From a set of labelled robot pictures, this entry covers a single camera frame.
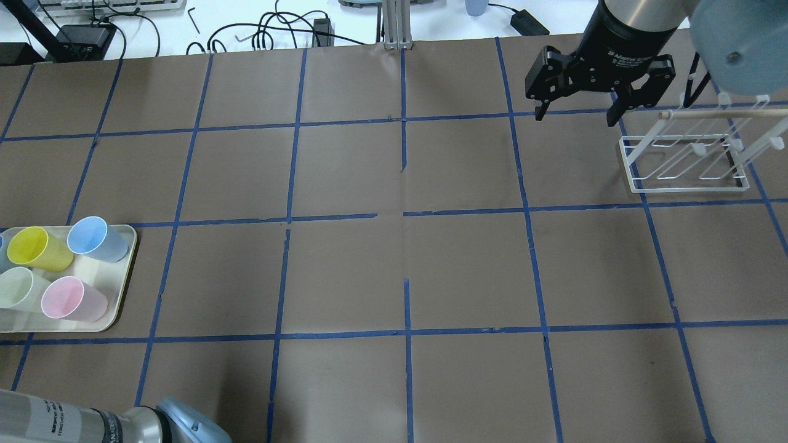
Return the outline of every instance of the plastic cup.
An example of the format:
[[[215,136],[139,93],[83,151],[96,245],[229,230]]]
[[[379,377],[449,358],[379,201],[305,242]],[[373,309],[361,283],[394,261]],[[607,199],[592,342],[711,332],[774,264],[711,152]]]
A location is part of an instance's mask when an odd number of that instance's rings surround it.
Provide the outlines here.
[[[15,267],[11,260],[8,260],[8,243],[11,241],[11,236],[6,232],[0,234],[0,274]]]
[[[66,239],[74,254],[114,263],[126,256],[128,242],[101,217],[94,215],[79,220]]]
[[[50,282],[28,268],[11,268],[0,274],[0,308],[41,312],[41,296]]]
[[[74,254],[59,238],[44,228],[22,229],[8,243],[8,258],[17,265],[60,272],[69,267]]]
[[[104,294],[72,276],[53,281],[41,297],[41,311],[47,317],[76,322],[95,322],[108,305]]]
[[[469,16],[479,17],[485,13],[489,0],[465,0],[465,12]]]

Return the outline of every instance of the bolt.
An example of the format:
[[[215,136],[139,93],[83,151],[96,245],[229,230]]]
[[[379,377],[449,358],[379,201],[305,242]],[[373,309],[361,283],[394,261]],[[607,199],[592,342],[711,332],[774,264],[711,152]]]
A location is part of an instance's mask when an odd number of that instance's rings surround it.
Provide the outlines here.
[[[742,55],[741,55],[741,54],[739,54],[739,53],[738,53],[738,52],[736,52],[736,51],[733,51],[733,52],[731,52],[730,54],[728,54],[728,57],[727,57],[727,58],[728,58],[728,63],[730,63],[730,64],[732,64],[732,65],[733,65],[733,64],[735,64],[735,63],[738,63],[739,59],[740,59],[740,58],[742,58]]]

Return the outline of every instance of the pink cup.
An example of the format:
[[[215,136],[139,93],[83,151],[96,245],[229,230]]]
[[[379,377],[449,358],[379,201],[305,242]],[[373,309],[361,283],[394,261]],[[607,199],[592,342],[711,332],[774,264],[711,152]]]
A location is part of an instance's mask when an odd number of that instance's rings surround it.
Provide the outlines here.
[[[61,277],[46,288],[41,311],[49,318],[95,322],[106,312],[106,296],[76,277]]]

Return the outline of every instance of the tray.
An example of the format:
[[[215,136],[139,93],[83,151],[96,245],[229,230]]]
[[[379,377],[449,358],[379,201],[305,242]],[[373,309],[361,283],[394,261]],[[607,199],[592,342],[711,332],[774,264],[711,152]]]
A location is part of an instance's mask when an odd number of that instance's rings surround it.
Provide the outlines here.
[[[121,309],[121,301],[126,289],[126,282],[132,270],[134,253],[137,248],[137,232],[129,225],[112,225],[123,238],[128,241],[128,253],[119,262],[106,263],[90,259],[84,255],[74,254],[74,261],[62,272],[49,272],[32,268],[49,281],[73,275],[81,281],[98,289],[110,302],[106,313],[95,322],[75,322],[57,320],[43,313],[0,309],[0,333],[27,332],[99,332],[109,328]],[[43,226],[50,234],[65,241],[71,226]],[[14,235],[24,228],[9,228],[8,234]]]

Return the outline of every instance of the white label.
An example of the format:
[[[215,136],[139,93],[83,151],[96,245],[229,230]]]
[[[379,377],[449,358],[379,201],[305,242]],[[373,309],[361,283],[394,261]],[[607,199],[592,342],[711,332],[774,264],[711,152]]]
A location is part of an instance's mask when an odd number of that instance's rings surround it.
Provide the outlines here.
[[[80,410],[70,404],[44,400],[34,396],[30,398],[29,438],[48,441],[66,441],[77,443],[82,434],[82,415]]]

